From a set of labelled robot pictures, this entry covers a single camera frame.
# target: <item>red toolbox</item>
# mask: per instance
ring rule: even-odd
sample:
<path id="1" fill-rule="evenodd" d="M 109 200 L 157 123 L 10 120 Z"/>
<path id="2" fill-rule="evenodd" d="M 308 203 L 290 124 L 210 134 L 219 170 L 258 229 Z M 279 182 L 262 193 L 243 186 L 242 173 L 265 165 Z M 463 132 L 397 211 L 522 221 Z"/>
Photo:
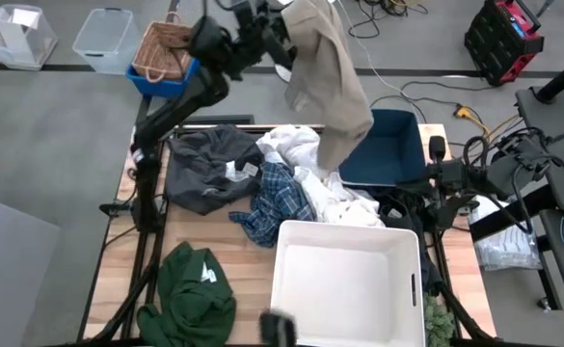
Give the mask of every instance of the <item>red toolbox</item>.
<path id="1" fill-rule="evenodd" d="M 514 81 L 537 53 L 544 38 L 539 19 L 522 0 L 486 0 L 466 33 L 464 45 L 492 86 Z"/>

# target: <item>wicker basket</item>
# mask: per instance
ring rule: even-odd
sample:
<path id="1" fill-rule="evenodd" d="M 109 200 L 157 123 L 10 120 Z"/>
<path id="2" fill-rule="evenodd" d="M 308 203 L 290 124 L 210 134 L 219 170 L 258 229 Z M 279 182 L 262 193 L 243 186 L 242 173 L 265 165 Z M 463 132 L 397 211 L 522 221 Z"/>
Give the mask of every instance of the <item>wicker basket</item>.
<path id="1" fill-rule="evenodd" d="M 169 13 L 176 18 L 178 14 Z M 163 79 L 180 80 L 191 57 L 185 49 L 189 44 L 190 27 L 168 22 L 151 22 L 140 42 L 132 66 L 150 83 Z"/>

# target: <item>white plastic bin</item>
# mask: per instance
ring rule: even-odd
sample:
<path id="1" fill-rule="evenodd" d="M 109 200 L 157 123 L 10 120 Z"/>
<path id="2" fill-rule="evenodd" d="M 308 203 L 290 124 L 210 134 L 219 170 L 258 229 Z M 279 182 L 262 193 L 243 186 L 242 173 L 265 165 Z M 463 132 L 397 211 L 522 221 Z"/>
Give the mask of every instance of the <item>white plastic bin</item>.
<path id="1" fill-rule="evenodd" d="M 96 72 L 123 75 L 141 37 L 131 11 L 95 9 L 89 13 L 72 48 Z"/>
<path id="2" fill-rule="evenodd" d="M 300 345 L 424 347 L 420 284 L 410 230 L 287 221 L 271 308 L 294 317 Z"/>
<path id="3" fill-rule="evenodd" d="M 40 69 L 57 44 L 57 36 L 40 8 L 0 8 L 0 63 L 10 68 Z"/>

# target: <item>plaid shirt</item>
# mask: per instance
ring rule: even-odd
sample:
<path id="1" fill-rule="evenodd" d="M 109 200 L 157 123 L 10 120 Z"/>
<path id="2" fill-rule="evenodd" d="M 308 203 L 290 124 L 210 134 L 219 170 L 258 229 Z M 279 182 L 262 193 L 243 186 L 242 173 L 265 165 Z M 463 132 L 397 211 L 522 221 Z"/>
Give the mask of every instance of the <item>plaid shirt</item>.
<path id="1" fill-rule="evenodd" d="M 283 221 L 316 219 L 301 186 L 292 179 L 286 165 L 264 162 L 260 169 L 260 191 L 252 198 L 252 212 L 230 212 L 229 218 L 240 224 L 254 243 L 270 248 L 278 240 Z"/>

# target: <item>navy blue bin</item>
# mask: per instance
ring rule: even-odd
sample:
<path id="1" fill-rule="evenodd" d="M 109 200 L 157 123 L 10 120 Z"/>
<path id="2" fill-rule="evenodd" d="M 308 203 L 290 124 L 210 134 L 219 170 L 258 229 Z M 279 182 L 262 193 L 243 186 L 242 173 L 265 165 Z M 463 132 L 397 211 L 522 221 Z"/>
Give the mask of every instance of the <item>navy blue bin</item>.
<path id="1" fill-rule="evenodd" d="M 372 110 L 374 125 L 339 166 L 344 184 L 391 186 L 420 178 L 425 157 L 415 114 L 400 110 Z"/>
<path id="2" fill-rule="evenodd" d="M 180 81 L 162 80 L 158 83 L 150 83 L 146 77 L 139 75 L 132 65 L 127 68 L 125 76 L 134 82 L 138 92 L 142 93 L 142 95 L 161 96 L 172 99 L 179 97 L 183 93 L 190 76 L 196 73 L 200 67 L 201 63 L 196 59 L 192 59 L 185 71 L 185 77 Z"/>

